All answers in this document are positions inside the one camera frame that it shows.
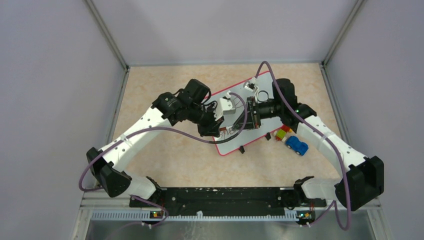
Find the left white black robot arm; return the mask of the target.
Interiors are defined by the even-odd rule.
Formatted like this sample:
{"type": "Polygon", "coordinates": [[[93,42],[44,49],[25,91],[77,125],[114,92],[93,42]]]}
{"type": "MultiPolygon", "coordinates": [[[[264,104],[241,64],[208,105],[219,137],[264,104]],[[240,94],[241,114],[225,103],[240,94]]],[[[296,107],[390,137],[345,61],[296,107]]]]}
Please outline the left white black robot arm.
{"type": "Polygon", "coordinates": [[[201,137],[218,137],[224,118],[218,118],[213,108],[203,102],[210,96],[208,86],[191,79],[177,93],[160,94],[144,115],[117,139],[101,149],[92,147],[86,153],[90,171],[107,195],[114,198],[135,193],[147,206],[156,206],[161,194],[153,181],[147,177],[134,180],[125,173],[125,168],[151,140],[178,122],[196,124],[201,137]]]}

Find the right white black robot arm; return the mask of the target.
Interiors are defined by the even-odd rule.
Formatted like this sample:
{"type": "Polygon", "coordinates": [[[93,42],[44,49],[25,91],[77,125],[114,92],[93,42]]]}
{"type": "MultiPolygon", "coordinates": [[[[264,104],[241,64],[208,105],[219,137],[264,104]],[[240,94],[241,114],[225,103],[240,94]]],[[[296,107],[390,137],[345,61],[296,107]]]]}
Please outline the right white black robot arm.
{"type": "Polygon", "coordinates": [[[338,170],[336,179],[314,176],[298,179],[293,185],[293,200],[297,205],[307,206],[313,199],[332,200],[356,211],[384,193],[384,162],[378,156],[368,157],[355,150],[329,129],[315,110],[298,102],[295,86],[289,79],[273,80],[273,97],[263,102],[256,98],[259,94],[256,78],[245,81],[243,88],[253,95],[247,98],[247,113],[242,113],[233,124],[236,130],[242,127],[245,116],[246,130],[259,128],[261,120],[279,118],[338,170]]]}

